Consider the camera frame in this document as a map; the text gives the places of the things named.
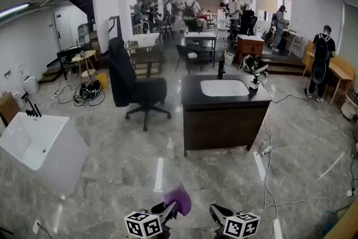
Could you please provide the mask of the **white sink basin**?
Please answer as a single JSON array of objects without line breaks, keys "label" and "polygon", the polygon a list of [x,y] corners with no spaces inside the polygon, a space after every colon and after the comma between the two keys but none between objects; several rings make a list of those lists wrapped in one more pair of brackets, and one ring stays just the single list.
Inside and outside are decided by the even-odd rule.
[{"label": "white sink basin", "polygon": [[247,96],[249,90],[246,85],[236,79],[204,80],[200,82],[202,93],[209,97]]}]

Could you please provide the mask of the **wooden shelf rack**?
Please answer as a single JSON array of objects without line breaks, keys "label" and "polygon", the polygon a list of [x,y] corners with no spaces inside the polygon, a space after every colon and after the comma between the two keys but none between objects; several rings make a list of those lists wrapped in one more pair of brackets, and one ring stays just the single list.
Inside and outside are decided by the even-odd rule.
[{"label": "wooden shelf rack", "polygon": [[164,55],[158,40],[154,45],[143,47],[137,41],[127,41],[125,48],[137,77],[151,78],[162,73]]}]

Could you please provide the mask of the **white freestanding washbasin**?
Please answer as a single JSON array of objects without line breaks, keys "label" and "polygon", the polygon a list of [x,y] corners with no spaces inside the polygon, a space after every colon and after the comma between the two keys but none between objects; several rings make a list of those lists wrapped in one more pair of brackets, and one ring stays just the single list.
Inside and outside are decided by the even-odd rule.
[{"label": "white freestanding washbasin", "polygon": [[0,148],[29,175],[69,196],[79,180],[88,145],[66,116],[17,113],[0,136]]}]

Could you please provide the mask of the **white round stool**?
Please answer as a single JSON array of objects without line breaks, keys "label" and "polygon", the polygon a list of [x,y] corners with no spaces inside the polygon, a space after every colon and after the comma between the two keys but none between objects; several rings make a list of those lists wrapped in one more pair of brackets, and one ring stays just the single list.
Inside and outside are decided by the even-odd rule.
[{"label": "white round stool", "polygon": [[351,91],[345,93],[345,99],[341,106],[341,114],[348,120],[358,118],[358,94]]}]

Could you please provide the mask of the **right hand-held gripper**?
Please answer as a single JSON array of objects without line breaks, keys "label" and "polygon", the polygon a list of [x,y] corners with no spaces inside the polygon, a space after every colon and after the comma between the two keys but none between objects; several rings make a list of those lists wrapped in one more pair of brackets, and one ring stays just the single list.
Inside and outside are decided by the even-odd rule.
[{"label": "right hand-held gripper", "polygon": [[257,233],[260,225],[260,217],[253,213],[240,214],[217,204],[211,204],[209,212],[219,226],[215,238],[248,238]]}]

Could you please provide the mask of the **white rectangular sink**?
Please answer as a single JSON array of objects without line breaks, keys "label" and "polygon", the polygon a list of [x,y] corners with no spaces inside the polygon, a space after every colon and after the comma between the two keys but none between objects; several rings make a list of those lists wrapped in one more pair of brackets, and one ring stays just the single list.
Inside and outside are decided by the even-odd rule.
[{"label": "white rectangular sink", "polygon": [[133,42],[137,42],[139,48],[155,46],[160,33],[137,34],[132,37]]}]

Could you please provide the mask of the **white and black backpack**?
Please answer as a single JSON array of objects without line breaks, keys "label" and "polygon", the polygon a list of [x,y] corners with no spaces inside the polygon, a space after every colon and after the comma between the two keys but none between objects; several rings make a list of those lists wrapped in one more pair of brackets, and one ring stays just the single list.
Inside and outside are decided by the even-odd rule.
[{"label": "white and black backpack", "polygon": [[252,74],[254,76],[264,76],[268,75],[268,67],[269,65],[262,61],[259,58],[253,57],[251,55],[246,55],[239,66],[239,69],[242,72],[246,72]]}]

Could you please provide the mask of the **yellow bin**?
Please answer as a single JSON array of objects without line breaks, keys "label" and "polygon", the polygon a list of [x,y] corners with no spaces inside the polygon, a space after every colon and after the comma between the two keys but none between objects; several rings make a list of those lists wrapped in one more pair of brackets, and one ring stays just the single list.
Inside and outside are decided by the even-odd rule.
[{"label": "yellow bin", "polygon": [[100,82],[103,90],[108,88],[107,73],[100,73],[96,76],[96,79]]}]

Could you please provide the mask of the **black mesh office chair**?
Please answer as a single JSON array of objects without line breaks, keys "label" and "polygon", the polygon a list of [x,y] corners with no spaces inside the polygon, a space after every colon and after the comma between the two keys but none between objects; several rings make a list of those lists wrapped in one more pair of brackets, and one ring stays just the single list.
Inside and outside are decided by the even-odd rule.
[{"label": "black mesh office chair", "polygon": [[253,36],[254,32],[254,26],[257,22],[257,16],[255,16],[255,13],[253,10],[245,10],[243,11],[241,15],[241,24],[239,28],[239,34],[240,35],[248,35]]}]

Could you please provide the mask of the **white side table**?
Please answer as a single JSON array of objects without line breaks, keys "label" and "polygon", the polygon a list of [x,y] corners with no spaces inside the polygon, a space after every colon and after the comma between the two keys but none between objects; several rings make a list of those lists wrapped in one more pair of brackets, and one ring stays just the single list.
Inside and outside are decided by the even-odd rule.
[{"label": "white side table", "polygon": [[286,50],[289,52],[289,56],[294,54],[299,58],[303,57],[303,36],[295,31],[285,29],[282,38],[286,40]]}]

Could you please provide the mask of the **round wooden table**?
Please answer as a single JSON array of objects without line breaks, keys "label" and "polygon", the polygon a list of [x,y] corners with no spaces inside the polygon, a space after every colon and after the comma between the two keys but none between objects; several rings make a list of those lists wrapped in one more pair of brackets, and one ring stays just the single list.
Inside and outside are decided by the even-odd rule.
[{"label": "round wooden table", "polygon": [[78,66],[80,82],[83,82],[84,78],[93,81],[93,77],[97,74],[92,58],[96,59],[95,50],[83,50],[72,58],[72,62]]}]

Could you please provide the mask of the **dark wooden sink cabinet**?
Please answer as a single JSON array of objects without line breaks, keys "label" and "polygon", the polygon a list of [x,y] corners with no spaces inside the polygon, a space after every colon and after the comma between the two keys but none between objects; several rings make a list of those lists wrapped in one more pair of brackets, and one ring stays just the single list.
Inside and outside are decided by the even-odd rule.
[{"label": "dark wooden sink cabinet", "polygon": [[217,80],[216,75],[185,76],[181,81],[183,148],[185,152],[246,147],[250,150],[264,121],[272,97],[260,84],[250,89],[252,75],[228,75],[223,80],[242,81],[247,96],[209,97],[200,82]]}]

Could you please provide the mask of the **black desk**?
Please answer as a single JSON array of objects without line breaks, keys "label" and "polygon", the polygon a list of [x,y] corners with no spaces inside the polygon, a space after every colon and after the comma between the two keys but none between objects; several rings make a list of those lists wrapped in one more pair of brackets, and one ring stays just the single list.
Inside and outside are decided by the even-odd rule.
[{"label": "black desk", "polygon": [[79,46],[71,46],[57,53],[58,61],[60,63],[60,72],[67,80],[68,70],[71,69],[74,72],[75,62],[72,58],[79,54],[81,51],[89,51],[92,46],[90,42],[80,44]]}]

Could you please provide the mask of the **purple cloth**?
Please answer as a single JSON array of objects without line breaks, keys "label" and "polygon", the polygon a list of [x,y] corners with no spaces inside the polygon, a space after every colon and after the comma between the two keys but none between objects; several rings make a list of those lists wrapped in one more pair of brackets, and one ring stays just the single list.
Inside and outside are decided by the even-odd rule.
[{"label": "purple cloth", "polygon": [[192,207],[192,201],[182,184],[178,184],[174,189],[165,193],[163,201],[165,205],[170,205],[173,201],[177,203],[177,211],[182,216],[187,216]]}]

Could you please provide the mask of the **wooden cabinet with white top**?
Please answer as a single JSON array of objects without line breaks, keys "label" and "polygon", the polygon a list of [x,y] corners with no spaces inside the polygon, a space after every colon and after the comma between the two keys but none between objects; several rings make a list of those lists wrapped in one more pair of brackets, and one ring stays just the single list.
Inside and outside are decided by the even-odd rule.
[{"label": "wooden cabinet with white top", "polygon": [[264,40],[258,36],[238,35],[235,62],[240,64],[244,56],[253,55],[261,58],[263,52]]}]

